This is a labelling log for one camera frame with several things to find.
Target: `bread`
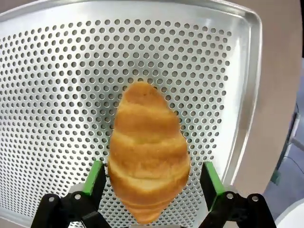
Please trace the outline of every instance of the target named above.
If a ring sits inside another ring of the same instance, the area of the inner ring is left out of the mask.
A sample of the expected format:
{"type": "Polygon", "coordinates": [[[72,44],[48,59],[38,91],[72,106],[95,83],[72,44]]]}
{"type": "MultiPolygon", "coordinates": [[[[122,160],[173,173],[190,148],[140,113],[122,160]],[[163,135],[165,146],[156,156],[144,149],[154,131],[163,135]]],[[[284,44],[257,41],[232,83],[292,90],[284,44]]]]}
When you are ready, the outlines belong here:
{"type": "Polygon", "coordinates": [[[137,222],[156,220],[181,192],[190,171],[178,117],[150,84],[124,93],[110,141],[108,172],[115,194],[137,222]]]}

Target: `metal tray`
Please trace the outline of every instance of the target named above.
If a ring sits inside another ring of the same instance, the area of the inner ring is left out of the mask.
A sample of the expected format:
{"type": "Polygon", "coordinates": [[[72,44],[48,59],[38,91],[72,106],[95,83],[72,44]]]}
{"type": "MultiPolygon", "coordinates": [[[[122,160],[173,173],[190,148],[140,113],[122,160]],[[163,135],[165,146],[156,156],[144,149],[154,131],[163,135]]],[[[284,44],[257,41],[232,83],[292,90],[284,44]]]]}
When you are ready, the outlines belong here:
{"type": "MultiPolygon", "coordinates": [[[[244,152],[261,37],[257,14],[221,0],[45,0],[1,14],[0,216],[30,226],[45,193],[64,196],[107,162],[122,92],[143,80],[177,112],[191,156],[153,225],[198,227],[202,162],[232,184],[244,152]]],[[[110,182],[100,210],[112,227],[136,224],[110,182]]]]}

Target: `croissant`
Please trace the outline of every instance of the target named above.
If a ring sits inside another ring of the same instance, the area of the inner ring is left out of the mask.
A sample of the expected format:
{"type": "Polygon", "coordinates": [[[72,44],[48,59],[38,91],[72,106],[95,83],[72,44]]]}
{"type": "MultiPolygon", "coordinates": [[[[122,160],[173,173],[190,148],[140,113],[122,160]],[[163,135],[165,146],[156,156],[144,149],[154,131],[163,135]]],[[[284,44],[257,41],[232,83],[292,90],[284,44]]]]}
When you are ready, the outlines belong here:
{"type": "Polygon", "coordinates": [[[117,197],[140,224],[156,220],[186,185],[187,143],[178,117],[150,84],[124,93],[110,140],[108,173],[117,197]]]}

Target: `bolt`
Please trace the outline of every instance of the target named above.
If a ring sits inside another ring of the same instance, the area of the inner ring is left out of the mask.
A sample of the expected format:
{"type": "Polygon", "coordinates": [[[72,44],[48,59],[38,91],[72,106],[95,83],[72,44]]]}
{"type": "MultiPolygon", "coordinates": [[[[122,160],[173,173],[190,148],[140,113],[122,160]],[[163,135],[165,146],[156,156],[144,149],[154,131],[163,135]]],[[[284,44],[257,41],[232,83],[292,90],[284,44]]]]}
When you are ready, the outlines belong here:
{"type": "Polygon", "coordinates": [[[231,193],[228,193],[227,198],[231,200],[231,199],[233,199],[233,195],[231,193]]]}
{"type": "Polygon", "coordinates": [[[253,200],[254,202],[257,202],[257,201],[258,201],[258,197],[257,197],[257,196],[253,196],[253,197],[252,197],[252,200],[253,200]]]}
{"type": "Polygon", "coordinates": [[[81,195],[77,194],[74,196],[76,200],[79,200],[81,198],[81,195]]]}

